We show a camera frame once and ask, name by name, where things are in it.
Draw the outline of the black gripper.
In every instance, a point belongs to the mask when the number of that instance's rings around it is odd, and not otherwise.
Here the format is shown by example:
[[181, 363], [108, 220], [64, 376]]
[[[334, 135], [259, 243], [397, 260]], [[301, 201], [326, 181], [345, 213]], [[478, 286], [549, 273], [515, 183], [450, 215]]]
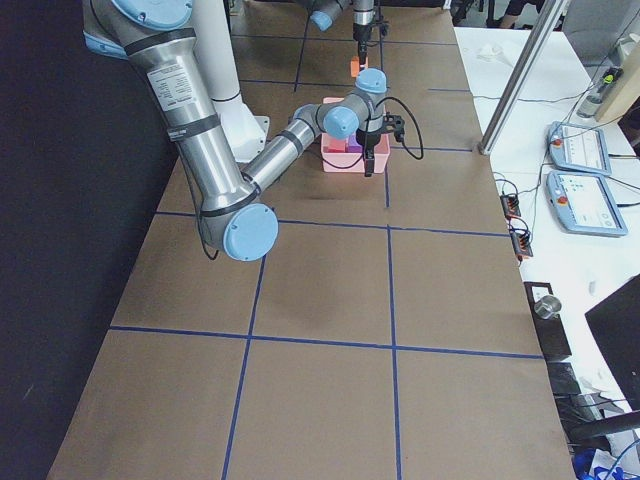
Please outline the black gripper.
[[385, 134], [392, 134], [396, 143], [402, 143], [405, 136], [405, 121], [401, 115], [385, 113], [376, 119], [364, 122], [364, 128], [356, 131], [356, 141], [364, 148], [364, 175], [375, 173], [375, 145]]
[[389, 22], [384, 19], [373, 19], [367, 25], [353, 24], [353, 39], [358, 42], [358, 61], [360, 64], [367, 63], [367, 43], [370, 41], [374, 29], [378, 29], [379, 36], [384, 38], [388, 34]]

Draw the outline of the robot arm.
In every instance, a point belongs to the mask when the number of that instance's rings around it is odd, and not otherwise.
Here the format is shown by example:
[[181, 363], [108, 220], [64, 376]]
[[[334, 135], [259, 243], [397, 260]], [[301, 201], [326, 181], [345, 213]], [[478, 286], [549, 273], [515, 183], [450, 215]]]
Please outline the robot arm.
[[368, 48], [374, 29], [379, 30], [379, 38], [387, 35], [388, 22], [384, 19], [381, 6], [373, 0], [308, 0], [298, 1], [312, 21], [321, 31], [332, 27], [343, 12], [353, 11], [352, 35], [357, 44], [357, 54], [351, 60], [356, 73], [368, 67]]
[[385, 109], [387, 78], [362, 69], [330, 104], [299, 107], [275, 136], [244, 103], [220, 1], [86, 1], [84, 37], [94, 53], [130, 62], [153, 93], [177, 146], [205, 249], [239, 261], [266, 255], [278, 235], [261, 194], [321, 135], [355, 136], [366, 175], [382, 135], [404, 134]]

